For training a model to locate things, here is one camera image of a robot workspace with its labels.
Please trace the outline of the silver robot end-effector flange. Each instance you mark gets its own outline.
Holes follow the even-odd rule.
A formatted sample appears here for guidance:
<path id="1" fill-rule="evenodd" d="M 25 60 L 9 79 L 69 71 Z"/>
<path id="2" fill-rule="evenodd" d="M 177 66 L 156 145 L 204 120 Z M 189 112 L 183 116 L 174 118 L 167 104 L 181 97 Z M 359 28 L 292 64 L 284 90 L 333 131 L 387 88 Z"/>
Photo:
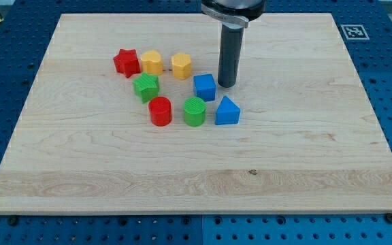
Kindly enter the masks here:
<path id="1" fill-rule="evenodd" d="M 235 27 L 247 28 L 249 22 L 260 17 L 266 0 L 201 0 L 203 14 Z"/>

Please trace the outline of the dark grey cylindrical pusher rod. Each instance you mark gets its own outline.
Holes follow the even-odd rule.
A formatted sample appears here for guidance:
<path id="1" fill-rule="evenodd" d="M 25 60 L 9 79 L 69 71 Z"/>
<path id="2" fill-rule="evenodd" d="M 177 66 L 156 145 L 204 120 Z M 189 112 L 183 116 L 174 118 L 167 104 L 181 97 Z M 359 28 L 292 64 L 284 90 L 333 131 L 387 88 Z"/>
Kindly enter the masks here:
<path id="1" fill-rule="evenodd" d="M 218 63 L 218 84 L 230 88 L 237 81 L 244 28 L 222 24 Z"/>

